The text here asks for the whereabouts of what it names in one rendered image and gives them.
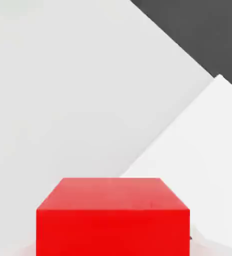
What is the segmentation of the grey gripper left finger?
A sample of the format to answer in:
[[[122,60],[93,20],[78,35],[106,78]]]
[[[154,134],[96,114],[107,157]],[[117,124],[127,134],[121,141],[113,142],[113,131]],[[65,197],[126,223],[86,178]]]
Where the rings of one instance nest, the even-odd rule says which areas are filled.
[[[32,237],[24,243],[20,250],[20,256],[36,256],[36,238]]]

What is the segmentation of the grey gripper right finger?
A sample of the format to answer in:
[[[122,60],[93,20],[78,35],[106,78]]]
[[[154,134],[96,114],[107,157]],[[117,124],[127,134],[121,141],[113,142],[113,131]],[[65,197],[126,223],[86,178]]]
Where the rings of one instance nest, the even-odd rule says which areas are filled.
[[[191,225],[190,256],[231,256],[231,249],[207,240],[194,225]]]

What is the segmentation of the small red cube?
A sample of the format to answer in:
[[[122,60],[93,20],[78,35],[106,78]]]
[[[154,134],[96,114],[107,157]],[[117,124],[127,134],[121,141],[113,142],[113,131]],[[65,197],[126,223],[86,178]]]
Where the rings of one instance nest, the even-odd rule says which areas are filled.
[[[36,256],[189,255],[190,210],[159,178],[64,178],[36,211]]]

